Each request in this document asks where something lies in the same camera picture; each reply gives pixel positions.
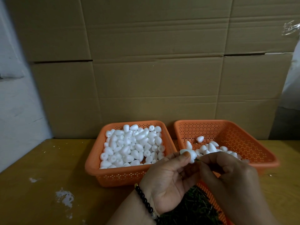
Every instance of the wooden table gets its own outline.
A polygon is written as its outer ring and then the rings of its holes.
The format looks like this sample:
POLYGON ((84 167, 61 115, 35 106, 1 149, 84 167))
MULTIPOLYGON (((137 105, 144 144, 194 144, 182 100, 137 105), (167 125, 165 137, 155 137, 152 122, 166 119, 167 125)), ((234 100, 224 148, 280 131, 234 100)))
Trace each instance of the wooden table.
MULTIPOLYGON (((94 141, 46 140, 4 170, 0 224, 105 224, 133 187, 102 188, 85 173, 94 141), (62 192, 66 205, 57 199, 62 192)), ((261 143, 281 161, 260 178, 271 210, 281 223, 299 224, 300 141, 261 143)))

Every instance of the plastic wrap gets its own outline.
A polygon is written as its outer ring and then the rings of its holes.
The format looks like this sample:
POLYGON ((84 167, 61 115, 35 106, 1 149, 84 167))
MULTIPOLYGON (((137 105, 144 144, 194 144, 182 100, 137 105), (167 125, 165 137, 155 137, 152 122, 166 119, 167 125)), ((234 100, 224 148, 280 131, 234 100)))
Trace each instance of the plastic wrap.
POLYGON ((282 35, 289 35, 295 31, 300 31, 300 23, 296 24, 296 22, 292 20, 284 24, 282 35))

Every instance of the hand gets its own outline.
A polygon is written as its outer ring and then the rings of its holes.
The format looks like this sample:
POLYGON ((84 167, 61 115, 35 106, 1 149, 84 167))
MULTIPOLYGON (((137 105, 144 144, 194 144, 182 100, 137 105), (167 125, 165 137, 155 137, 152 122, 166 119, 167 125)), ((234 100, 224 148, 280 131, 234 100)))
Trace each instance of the hand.
POLYGON ((200 161, 201 178, 234 224, 278 224, 260 190, 255 168, 224 152, 204 155, 200 161), (217 178, 212 171, 221 176, 217 178))
POLYGON ((168 155, 153 164, 141 180, 141 190, 159 215, 173 210, 200 180, 199 165, 189 164, 189 160, 188 152, 168 155))

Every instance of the green grass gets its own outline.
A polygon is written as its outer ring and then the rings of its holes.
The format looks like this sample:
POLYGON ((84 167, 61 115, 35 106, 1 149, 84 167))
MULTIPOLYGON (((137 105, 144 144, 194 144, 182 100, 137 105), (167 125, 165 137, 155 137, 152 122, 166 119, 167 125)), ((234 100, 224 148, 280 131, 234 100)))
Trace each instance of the green grass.
POLYGON ((218 212, 209 203, 206 193, 193 186, 172 211, 162 214, 161 225, 220 225, 218 212))

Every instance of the perforated basket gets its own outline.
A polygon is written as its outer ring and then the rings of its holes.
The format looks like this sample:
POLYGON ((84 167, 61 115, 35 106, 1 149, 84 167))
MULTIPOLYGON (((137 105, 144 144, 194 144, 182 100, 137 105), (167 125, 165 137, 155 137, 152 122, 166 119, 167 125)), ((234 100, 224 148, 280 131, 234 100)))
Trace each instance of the perforated basket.
POLYGON ((104 143, 106 141, 105 132, 111 129, 121 130, 123 129, 123 126, 125 124, 128 124, 130 126, 137 124, 139 127, 142 128, 149 127, 150 125, 160 126, 162 129, 161 138, 163 140, 163 145, 166 147, 164 151, 165 155, 177 151, 165 124, 161 121, 134 121, 108 124, 101 129, 95 141, 95 144, 92 147, 92 150, 85 162, 86 172, 90 175, 96 176, 100 185, 103 187, 134 185, 135 183, 139 183, 143 178, 144 174, 151 166, 151 164, 149 164, 142 166, 99 169, 101 162, 100 154, 104 150, 104 143))
POLYGON ((174 128, 180 149, 185 148, 187 140, 191 142, 193 149, 200 148, 201 145, 213 140, 220 146, 226 146, 228 150, 240 154, 242 159, 249 159, 250 165, 255 167, 260 174, 265 169, 277 167, 280 164, 272 152, 233 122, 227 120, 179 120, 174 123, 174 128), (204 136, 202 143, 197 144, 198 136, 204 136))
POLYGON ((221 220, 223 222, 223 225, 233 225, 233 223, 225 216, 225 214, 223 213, 222 209, 220 208, 220 206, 217 204, 214 196, 212 195, 212 193, 209 191, 209 189, 207 188, 206 184, 202 181, 200 181, 197 184, 198 187, 200 187, 200 189, 202 189, 204 192, 206 192, 206 195, 209 199, 209 203, 212 204, 212 206, 215 208, 215 210, 219 213, 219 220, 221 220))

